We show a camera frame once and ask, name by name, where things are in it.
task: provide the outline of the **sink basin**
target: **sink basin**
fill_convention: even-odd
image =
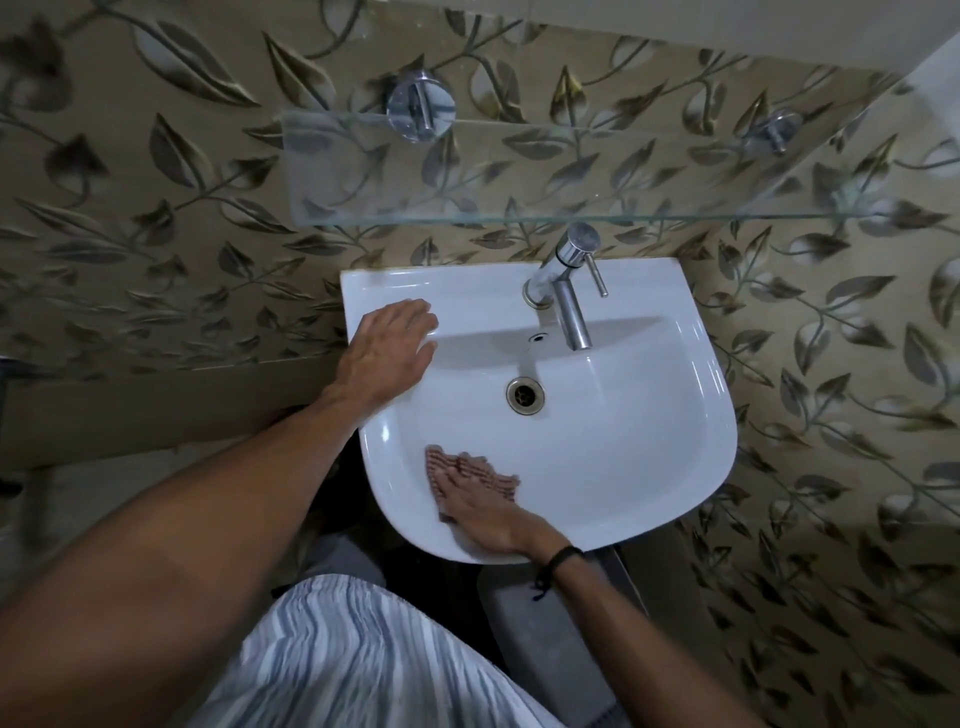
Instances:
[[[554,309],[521,298],[535,263],[341,275],[350,337],[364,313],[403,299],[426,299],[440,321],[422,382],[360,430],[373,494],[409,542],[454,561],[522,561],[483,552],[439,520],[428,445],[518,475],[516,501],[584,550],[672,521],[723,482],[736,449],[733,408],[680,264],[599,265],[606,299],[586,273],[574,277],[593,339],[583,352],[567,348]],[[519,376],[542,387],[536,414],[508,404]]]

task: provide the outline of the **faucet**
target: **faucet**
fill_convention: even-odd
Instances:
[[[575,352],[592,349],[584,314],[580,311],[577,294],[573,291],[570,275],[584,262],[597,284],[600,298],[607,298],[607,286],[600,278],[593,254],[600,248],[600,234],[587,223],[571,223],[557,247],[553,249],[538,271],[523,284],[523,300],[544,310],[557,302],[557,318],[564,330],[566,345]]]

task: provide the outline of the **drain plug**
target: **drain plug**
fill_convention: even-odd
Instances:
[[[507,404],[518,415],[536,415],[545,402],[543,387],[535,379],[518,376],[507,385]]]

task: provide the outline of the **hand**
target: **hand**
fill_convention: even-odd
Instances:
[[[437,473],[444,510],[470,538],[487,551],[518,553],[545,564],[570,541],[536,514],[525,511],[476,478],[450,468]]]
[[[371,311],[360,320],[324,396],[354,402],[369,417],[423,378],[437,343],[420,344],[436,327],[437,317],[421,299]]]

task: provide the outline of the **faucet handle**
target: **faucet handle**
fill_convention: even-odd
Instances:
[[[607,290],[607,284],[603,282],[603,277],[600,275],[600,269],[597,268],[597,261],[593,259],[593,253],[587,253],[587,267],[590,269],[590,274],[593,276],[593,282],[597,284],[597,290],[600,292],[600,298],[605,299],[610,295],[610,292]]]

